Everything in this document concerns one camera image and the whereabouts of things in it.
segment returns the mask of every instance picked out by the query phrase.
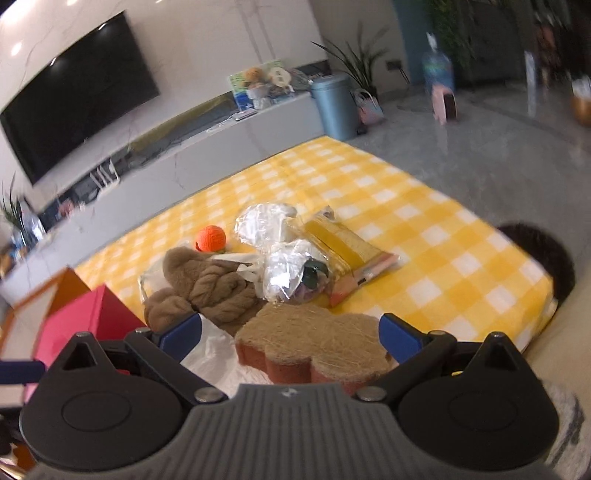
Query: blue gripper pad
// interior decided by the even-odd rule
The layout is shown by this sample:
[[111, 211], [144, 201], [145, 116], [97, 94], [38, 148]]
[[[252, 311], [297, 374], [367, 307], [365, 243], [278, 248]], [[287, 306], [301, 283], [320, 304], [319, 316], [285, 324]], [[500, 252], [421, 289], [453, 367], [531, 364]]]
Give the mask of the blue gripper pad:
[[201, 317], [198, 313], [160, 335], [158, 347], [180, 362], [201, 340]]
[[399, 363], [416, 355], [428, 343], [429, 337], [399, 319], [393, 313], [384, 313], [379, 320], [379, 341]]

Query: coconut fiber pad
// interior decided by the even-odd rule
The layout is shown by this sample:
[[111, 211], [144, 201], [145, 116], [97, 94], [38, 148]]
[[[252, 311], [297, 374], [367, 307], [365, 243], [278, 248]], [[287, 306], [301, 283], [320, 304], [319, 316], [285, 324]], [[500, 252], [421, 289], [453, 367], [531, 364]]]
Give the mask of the coconut fiber pad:
[[312, 304], [267, 304], [235, 340], [239, 362], [273, 383], [340, 382], [353, 394], [393, 366], [375, 318], [333, 315]]

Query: yellow gingham cloth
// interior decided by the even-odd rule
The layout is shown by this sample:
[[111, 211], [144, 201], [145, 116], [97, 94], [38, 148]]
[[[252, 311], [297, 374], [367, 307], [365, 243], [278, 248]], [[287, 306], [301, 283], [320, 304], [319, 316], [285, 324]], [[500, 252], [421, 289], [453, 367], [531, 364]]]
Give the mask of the yellow gingham cloth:
[[198, 192], [112, 243], [76, 272], [106, 283], [140, 318], [138, 276], [168, 249], [193, 244], [219, 225], [232, 251], [238, 214], [260, 202], [286, 202], [307, 216], [330, 205], [363, 239], [400, 254], [404, 266], [371, 281], [335, 312], [393, 312], [419, 330], [460, 340], [506, 332], [520, 348], [547, 323], [552, 283], [496, 229], [440, 192], [383, 160], [321, 137], [275, 155]]

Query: orange ball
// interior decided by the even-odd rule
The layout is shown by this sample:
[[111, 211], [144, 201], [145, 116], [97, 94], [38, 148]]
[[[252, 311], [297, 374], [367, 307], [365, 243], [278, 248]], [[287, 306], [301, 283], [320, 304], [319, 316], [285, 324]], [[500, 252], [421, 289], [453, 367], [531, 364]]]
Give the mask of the orange ball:
[[197, 234], [195, 248], [201, 252], [219, 252], [226, 248], [226, 234], [217, 225], [208, 225]]

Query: television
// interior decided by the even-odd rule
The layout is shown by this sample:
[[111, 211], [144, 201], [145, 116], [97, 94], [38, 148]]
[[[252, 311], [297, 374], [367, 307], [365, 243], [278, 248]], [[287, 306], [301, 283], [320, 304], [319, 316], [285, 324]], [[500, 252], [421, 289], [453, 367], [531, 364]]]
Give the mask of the television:
[[86, 139], [158, 94], [122, 12], [53, 59], [0, 123], [35, 184]]

